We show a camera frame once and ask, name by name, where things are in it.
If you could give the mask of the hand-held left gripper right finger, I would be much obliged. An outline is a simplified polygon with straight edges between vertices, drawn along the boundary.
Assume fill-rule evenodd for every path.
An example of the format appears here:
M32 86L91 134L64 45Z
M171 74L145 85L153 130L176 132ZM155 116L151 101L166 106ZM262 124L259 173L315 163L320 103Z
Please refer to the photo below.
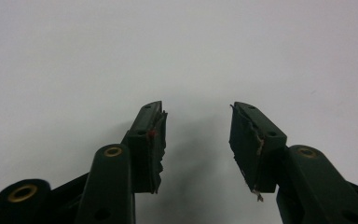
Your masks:
M229 145L248 188L262 202L262 194L273 193L278 184L287 136L257 107L235 102L231 108Z

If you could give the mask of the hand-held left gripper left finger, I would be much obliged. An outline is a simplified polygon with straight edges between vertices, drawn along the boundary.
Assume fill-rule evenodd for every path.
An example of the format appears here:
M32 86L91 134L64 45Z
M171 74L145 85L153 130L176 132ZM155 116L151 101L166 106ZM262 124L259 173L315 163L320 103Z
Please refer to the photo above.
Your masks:
M122 140L131 151L133 191L136 193L158 192L166 148L167 117L161 101L142 106Z

